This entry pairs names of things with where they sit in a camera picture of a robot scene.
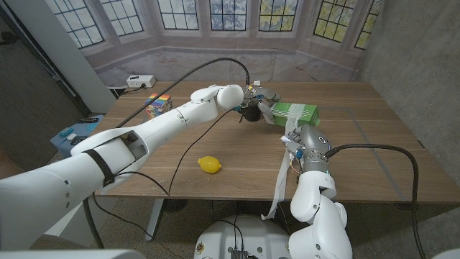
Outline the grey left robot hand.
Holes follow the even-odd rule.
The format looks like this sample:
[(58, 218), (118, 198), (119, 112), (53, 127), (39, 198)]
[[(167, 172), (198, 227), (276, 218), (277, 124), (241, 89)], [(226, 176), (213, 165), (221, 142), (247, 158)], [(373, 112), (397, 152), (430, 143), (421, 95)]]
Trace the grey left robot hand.
[(272, 89), (260, 86), (245, 86), (244, 100), (241, 104), (242, 114), (249, 122), (256, 122), (263, 115), (267, 123), (273, 124), (272, 107), (280, 99), (280, 95)]

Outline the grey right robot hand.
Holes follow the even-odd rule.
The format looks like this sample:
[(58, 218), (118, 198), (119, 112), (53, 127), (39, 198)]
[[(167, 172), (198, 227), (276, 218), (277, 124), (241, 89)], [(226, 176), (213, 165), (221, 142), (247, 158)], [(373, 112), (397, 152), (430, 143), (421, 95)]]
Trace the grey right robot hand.
[(294, 155), (300, 164), (300, 172), (320, 171), (329, 173), (326, 152), (331, 146), (326, 136), (315, 127), (304, 124), (281, 137), (289, 153)]

